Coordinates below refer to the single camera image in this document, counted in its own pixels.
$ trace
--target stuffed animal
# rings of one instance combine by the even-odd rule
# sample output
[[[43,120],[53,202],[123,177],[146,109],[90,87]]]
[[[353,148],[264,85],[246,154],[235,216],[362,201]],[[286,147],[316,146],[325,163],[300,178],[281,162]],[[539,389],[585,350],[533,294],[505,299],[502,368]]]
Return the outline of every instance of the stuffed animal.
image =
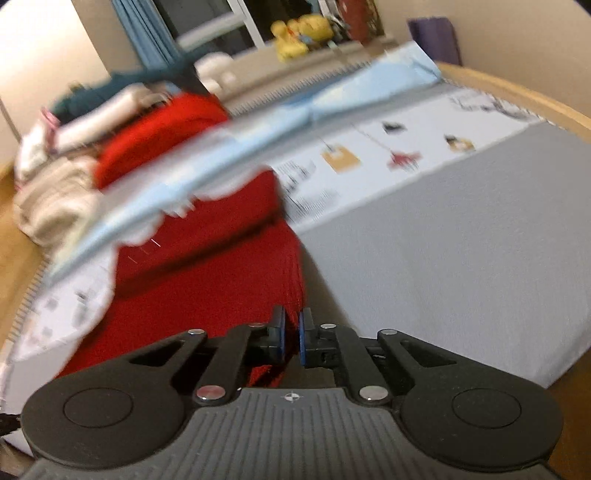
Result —
[[[303,15],[298,20],[291,19],[287,24],[273,22],[271,32],[275,37],[277,57],[281,61],[305,55],[334,35],[330,22],[322,15],[315,14]]]
[[[273,22],[271,33],[275,37],[275,50],[281,61],[287,61],[308,53],[308,47],[282,21]]]

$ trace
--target white cloth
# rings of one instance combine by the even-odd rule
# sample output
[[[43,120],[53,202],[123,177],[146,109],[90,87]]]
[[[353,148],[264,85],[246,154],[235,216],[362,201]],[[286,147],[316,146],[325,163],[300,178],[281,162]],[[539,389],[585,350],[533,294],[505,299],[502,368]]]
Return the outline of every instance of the white cloth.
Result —
[[[101,139],[162,98],[162,94],[155,94],[142,83],[127,86],[100,107],[58,129],[56,153],[61,155]]]
[[[46,149],[47,123],[39,119],[31,131],[21,140],[21,146],[14,161],[17,185],[23,185],[49,160]]]

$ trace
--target red towel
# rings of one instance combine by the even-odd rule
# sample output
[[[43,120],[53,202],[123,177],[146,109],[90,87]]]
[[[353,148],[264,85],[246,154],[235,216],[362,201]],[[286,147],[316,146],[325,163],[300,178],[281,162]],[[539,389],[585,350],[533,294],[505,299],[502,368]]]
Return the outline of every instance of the red towel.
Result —
[[[113,303],[61,375],[191,328],[215,337],[267,322],[278,304],[295,345],[304,306],[300,243],[283,219],[274,174],[194,207],[185,218],[167,217],[144,245],[119,250]],[[280,371],[256,369],[251,384],[268,384]]]
[[[191,137],[228,120],[215,96],[183,93],[118,133],[105,147],[95,171],[103,189],[126,173]]]

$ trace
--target beige towel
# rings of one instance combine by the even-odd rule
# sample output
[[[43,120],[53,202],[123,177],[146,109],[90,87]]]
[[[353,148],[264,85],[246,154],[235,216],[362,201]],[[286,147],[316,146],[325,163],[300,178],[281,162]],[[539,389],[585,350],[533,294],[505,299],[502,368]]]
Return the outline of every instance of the beige towel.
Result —
[[[94,215],[101,196],[93,185],[95,166],[91,157],[59,158],[14,197],[18,227],[48,254]]]

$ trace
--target folded clothes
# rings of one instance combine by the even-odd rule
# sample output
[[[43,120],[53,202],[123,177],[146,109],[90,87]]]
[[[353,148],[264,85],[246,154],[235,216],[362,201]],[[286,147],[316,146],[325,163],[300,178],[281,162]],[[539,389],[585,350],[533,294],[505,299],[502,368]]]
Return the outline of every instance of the folded clothes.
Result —
[[[155,93],[142,83],[129,85],[100,107],[59,128],[53,148],[57,155],[63,155],[86,146],[167,99],[165,93]]]
[[[121,248],[113,303],[61,375],[183,330],[215,337],[267,322],[277,304],[286,308],[293,351],[304,287],[300,243],[279,191],[265,171],[229,197],[196,201],[185,218],[167,217],[144,245]],[[269,384],[280,371],[257,369],[251,382]]]
[[[164,108],[123,129],[105,146],[96,169],[96,186],[110,183],[179,143],[228,120],[214,96],[184,93]]]
[[[59,158],[15,195],[18,227],[48,253],[94,215],[100,196],[93,184],[95,165],[92,157]]]
[[[181,59],[165,69],[141,70],[133,73],[114,73],[111,79],[97,87],[79,87],[60,99],[51,109],[62,125],[86,115],[107,102],[121,90],[134,83],[154,84],[171,82],[180,89],[205,95],[207,90],[197,78],[189,59]]]

